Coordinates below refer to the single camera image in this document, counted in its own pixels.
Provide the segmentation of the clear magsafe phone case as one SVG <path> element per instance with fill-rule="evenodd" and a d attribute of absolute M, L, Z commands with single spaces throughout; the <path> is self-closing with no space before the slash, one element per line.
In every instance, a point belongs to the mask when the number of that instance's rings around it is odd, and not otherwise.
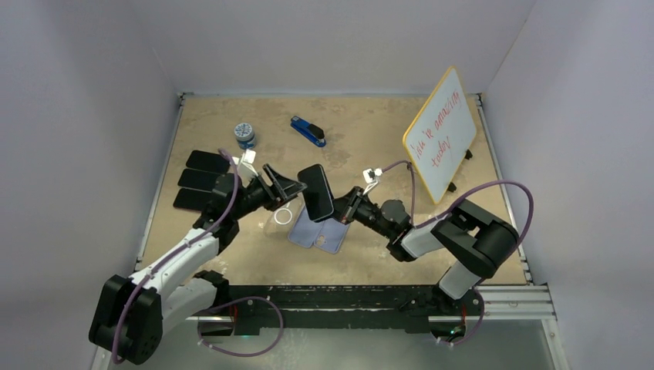
<path fill-rule="evenodd" d="M 263 227 L 264 235 L 274 241 L 287 241 L 303 207 L 303 199 L 297 197 L 273 211 Z"/>

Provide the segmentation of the lilac phone case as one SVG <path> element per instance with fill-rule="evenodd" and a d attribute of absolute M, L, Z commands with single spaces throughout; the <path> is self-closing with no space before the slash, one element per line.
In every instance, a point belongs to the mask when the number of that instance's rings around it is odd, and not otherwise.
<path fill-rule="evenodd" d="M 338 253 L 349 231 L 349 227 L 349 224 L 342 224 L 337 220 L 324 220 L 320 223 L 319 232 L 314 239 L 313 247 L 317 247 L 330 254 Z"/>
<path fill-rule="evenodd" d="M 288 240 L 303 248 L 311 248 L 319 237 L 325 221 L 314 222 L 309 219 L 306 207 L 302 207 L 299 215 L 288 233 Z"/>

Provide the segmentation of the black phone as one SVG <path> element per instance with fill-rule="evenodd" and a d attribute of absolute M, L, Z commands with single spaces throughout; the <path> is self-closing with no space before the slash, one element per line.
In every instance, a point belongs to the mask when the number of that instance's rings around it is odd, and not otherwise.
<path fill-rule="evenodd" d="M 186 167 L 208 173 L 227 173 L 231 165 L 229 160 L 219 153 L 193 150 L 187 159 Z"/>
<path fill-rule="evenodd" d="M 191 190 L 211 192 L 214 189 L 218 176 L 218 173 L 187 168 L 183 170 L 180 179 L 177 181 L 177 185 Z"/>

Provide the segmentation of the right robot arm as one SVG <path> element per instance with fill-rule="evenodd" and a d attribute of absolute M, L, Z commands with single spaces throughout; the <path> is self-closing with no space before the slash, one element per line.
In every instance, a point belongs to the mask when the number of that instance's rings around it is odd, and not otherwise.
<path fill-rule="evenodd" d="M 423 226 L 413 224 L 401 200 L 373 203 L 360 187 L 332 201 L 332 218 L 342 224 L 354 221 L 385 237 L 386 249 L 400 262 L 411 262 L 439 249 L 455 262 L 434 287 L 435 308 L 450 314 L 464 295 L 492 278 L 513 254 L 520 238 L 517 230 L 475 203 L 462 199 L 441 217 Z"/>

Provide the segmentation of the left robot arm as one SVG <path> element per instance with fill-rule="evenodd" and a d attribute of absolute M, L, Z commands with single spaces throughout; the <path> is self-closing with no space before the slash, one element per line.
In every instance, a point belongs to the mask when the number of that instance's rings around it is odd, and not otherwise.
<path fill-rule="evenodd" d="M 275 211 L 294 200 L 306 184 L 264 165 L 268 179 L 255 174 L 243 184 L 237 172 L 217 176 L 210 199 L 186 236 L 158 260 L 131 274 L 114 275 L 101 290 L 89 341 L 112 360 L 140 365 L 163 336 L 190 316 L 221 315 L 235 304 L 228 280 L 199 268 L 218 256 L 239 231 L 238 221 L 259 208 Z"/>

